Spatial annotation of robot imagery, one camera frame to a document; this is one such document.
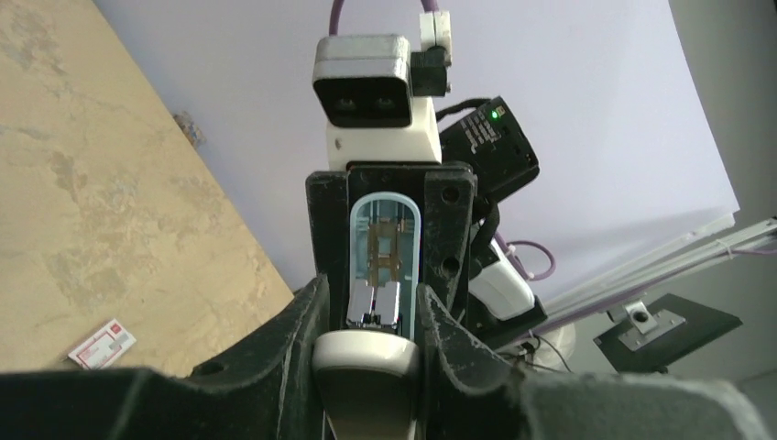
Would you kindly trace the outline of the light blue stapler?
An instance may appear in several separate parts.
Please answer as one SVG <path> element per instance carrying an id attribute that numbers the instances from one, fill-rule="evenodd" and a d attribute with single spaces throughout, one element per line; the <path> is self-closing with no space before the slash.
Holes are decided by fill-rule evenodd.
<path id="1" fill-rule="evenodd" d="M 420 208 L 397 192 L 365 195 L 350 210 L 349 237 L 345 324 L 312 351 L 324 416 L 336 439 L 412 439 Z"/>

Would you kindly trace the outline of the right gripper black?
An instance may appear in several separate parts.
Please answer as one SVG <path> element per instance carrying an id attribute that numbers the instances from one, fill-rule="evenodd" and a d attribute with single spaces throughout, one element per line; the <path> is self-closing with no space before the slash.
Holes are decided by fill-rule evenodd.
<path id="1" fill-rule="evenodd" d="M 328 277 L 330 320 L 342 323 L 348 299 L 349 217 L 370 193 L 409 196 L 421 210 L 421 281 L 453 314 L 468 300 L 470 226 L 476 176 L 464 163 L 355 165 L 315 171 L 306 180 L 315 267 Z"/>

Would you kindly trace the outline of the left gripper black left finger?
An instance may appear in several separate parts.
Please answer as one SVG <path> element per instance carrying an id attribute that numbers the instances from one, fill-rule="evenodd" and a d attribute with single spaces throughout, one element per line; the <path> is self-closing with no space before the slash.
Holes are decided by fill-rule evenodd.
<path id="1" fill-rule="evenodd" d="M 324 276 L 184 378 L 151 368 L 9 373 L 4 439 L 325 439 L 312 345 L 327 328 Z"/>

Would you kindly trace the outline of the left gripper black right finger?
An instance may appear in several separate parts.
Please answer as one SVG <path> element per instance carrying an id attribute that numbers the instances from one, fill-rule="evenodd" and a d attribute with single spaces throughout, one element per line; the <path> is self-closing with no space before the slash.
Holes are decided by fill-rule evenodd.
<path id="1" fill-rule="evenodd" d="M 465 330 L 433 289 L 416 310 L 422 439 L 767 439 L 754 405 L 721 381 L 537 372 Z"/>

